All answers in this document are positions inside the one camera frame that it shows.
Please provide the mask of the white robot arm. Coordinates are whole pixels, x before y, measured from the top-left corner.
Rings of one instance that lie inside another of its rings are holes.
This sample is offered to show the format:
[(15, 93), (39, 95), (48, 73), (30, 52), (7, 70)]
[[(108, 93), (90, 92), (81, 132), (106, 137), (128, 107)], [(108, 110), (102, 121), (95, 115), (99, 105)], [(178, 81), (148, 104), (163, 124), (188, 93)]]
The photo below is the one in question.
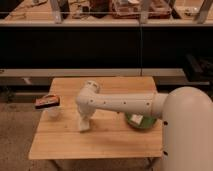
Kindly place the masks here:
[(213, 100), (198, 88), (102, 94), (97, 82), (88, 81), (76, 104), (81, 131), (90, 128), (97, 109), (160, 118), (163, 171), (213, 171)]

